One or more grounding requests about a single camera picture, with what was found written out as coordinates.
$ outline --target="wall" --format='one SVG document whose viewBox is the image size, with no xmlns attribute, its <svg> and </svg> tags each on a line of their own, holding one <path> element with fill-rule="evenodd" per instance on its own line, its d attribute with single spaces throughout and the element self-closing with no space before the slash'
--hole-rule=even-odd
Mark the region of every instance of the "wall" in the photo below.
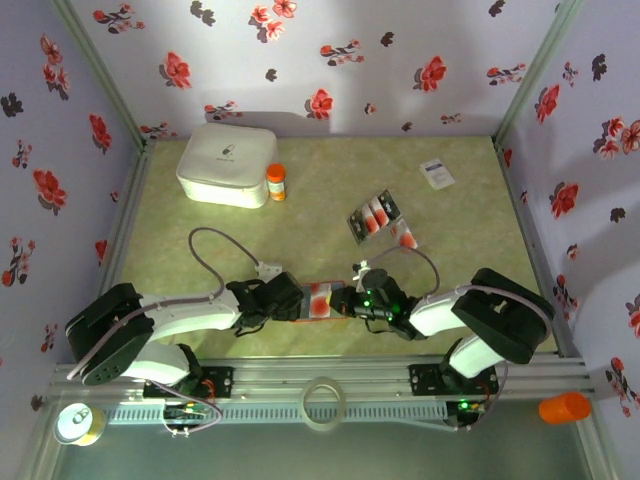
<svg viewBox="0 0 640 480">
<path fill-rule="evenodd" d="M 640 428 L 640 34 L 633 0 L 585 2 L 504 142 L 549 294 L 598 388 L 626 476 Z"/>
<path fill-rule="evenodd" d="M 558 0 L 70 3 L 142 132 L 187 137 L 493 134 Z"/>
<path fill-rule="evenodd" d="M 63 328 L 95 292 L 134 151 L 48 2 L 3 8 L 0 57 L 4 480 L 26 450 L 54 365 L 72 360 Z"/>
</svg>

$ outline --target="white card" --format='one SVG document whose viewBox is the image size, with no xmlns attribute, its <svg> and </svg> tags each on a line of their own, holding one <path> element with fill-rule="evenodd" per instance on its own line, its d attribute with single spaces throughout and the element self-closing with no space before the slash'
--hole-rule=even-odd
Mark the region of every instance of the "white card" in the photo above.
<svg viewBox="0 0 640 480">
<path fill-rule="evenodd" d="M 429 183 L 436 190 L 440 190 L 449 185 L 453 185 L 456 181 L 444 166 L 439 158 L 434 158 L 428 162 L 420 164 L 420 171 L 429 180 Z"/>
</svg>

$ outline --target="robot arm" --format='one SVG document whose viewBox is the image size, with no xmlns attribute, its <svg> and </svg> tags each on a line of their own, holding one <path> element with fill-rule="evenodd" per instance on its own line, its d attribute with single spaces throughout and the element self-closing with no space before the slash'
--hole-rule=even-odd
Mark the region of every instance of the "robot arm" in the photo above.
<svg viewBox="0 0 640 480">
<path fill-rule="evenodd" d="M 463 326 L 474 332 L 454 344 L 440 365 L 442 381 L 454 389 L 503 359 L 528 363 L 550 332 L 544 319 L 553 317 L 552 307 L 489 269 L 480 270 L 472 285 L 427 298 L 408 297 L 381 269 L 361 268 L 357 279 L 357 287 L 336 290 L 330 298 L 331 307 L 343 315 L 365 322 L 385 320 L 406 340 Z M 203 329 L 261 328 L 269 318 L 296 320 L 302 296 L 287 272 L 268 282 L 230 282 L 215 297 L 139 295 L 131 284 L 120 284 L 74 317 L 66 335 L 85 385 L 122 375 L 189 393 L 199 382 L 195 355 L 186 345 L 156 340 Z M 126 324 L 114 328 L 119 319 L 131 315 Z"/>
<path fill-rule="evenodd" d="M 551 333 L 553 307 L 542 297 L 490 269 L 471 285 L 426 298 L 407 297 L 382 269 L 354 266 L 357 287 L 332 294 L 335 310 L 365 322 L 384 320 L 406 340 L 422 340 L 444 330 L 469 327 L 474 334 L 456 342 L 440 365 L 442 379 L 459 388 L 503 360 L 529 363 Z"/>
</svg>

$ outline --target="clear tape roll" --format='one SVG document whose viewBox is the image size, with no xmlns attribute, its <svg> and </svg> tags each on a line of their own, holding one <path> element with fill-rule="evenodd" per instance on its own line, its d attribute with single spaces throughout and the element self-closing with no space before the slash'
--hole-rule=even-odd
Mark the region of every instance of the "clear tape roll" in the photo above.
<svg viewBox="0 0 640 480">
<path fill-rule="evenodd" d="M 338 399 L 338 411 L 335 416 L 328 422 L 316 422 L 313 420 L 307 412 L 307 400 L 309 396 L 315 392 L 318 388 L 326 388 L 333 392 Z M 340 385 L 335 380 L 329 377 L 317 377 L 311 380 L 303 389 L 300 395 L 300 416 L 304 423 L 306 423 L 313 430 L 319 432 L 328 432 L 338 426 L 338 424 L 344 418 L 347 412 L 347 397 L 344 394 Z"/>
</svg>

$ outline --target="white plastic container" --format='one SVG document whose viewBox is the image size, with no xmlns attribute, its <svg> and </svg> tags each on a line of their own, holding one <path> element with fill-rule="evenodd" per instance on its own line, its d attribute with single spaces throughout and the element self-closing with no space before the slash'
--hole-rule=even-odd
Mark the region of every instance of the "white plastic container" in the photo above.
<svg viewBox="0 0 640 480">
<path fill-rule="evenodd" d="M 258 208 L 269 197 L 267 167 L 277 161 L 273 132 L 205 123 L 191 135 L 176 176 L 192 200 Z"/>
</svg>

